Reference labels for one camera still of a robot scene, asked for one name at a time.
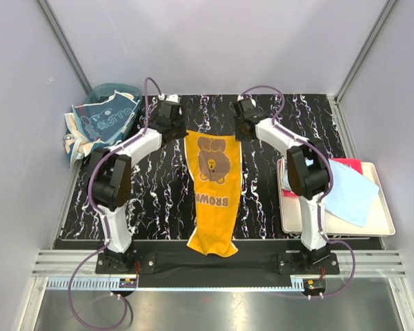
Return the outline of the light blue terry towel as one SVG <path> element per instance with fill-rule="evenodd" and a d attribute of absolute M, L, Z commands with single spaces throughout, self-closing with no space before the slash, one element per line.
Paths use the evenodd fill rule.
<path fill-rule="evenodd" d="M 359 227 L 364 227 L 374 200 L 378 196 L 379 186 L 364 176 L 353 182 L 349 192 L 335 200 L 326 197 L 325 210 L 334 216 Z"/>

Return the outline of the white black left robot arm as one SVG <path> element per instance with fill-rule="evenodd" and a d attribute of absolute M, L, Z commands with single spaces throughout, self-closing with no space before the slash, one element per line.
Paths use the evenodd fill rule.
<path fill-rule="evenodd" d="M 150 115 L 147 128 L 113 148 L 97 148 L 91 154 L 88 200 L 101 218 L 104 233 L 104 244 L 98 253 L 121 273 L 130 272 L 135 266 L 126 220 L 131 169 L 149 154 L 186 135 L 186 112 L 180 97 L 171 94 Z"/>

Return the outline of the yellow towel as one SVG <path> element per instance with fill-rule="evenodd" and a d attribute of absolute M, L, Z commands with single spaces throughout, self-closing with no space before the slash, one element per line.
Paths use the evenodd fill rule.
<path fill-rule="evenodd" d="M 238 252 L 233 243 L 242 195 L 242 146 L 234 136 L 189 131 L 185 155 L 194 183 L 196 226 L 188 247 L 222 258 Z"/>

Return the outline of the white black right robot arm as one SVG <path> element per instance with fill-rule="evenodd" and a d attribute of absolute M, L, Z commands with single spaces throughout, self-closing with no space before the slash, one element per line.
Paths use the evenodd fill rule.
<path fill-rule="evenodd" d="M 251 98 L 234 102 L 235 138 L 238 141 L 263 141 L 286 157 L 288 184 L 299 197 L 302 218 L 301 248 L 295 263 L 303 271 L 315 273 L 330 256 L 325 231 L 324 205 L 331 190 L 333 173 L 320 139 L 307 139 L 278 124 L 257 109 Z"/>

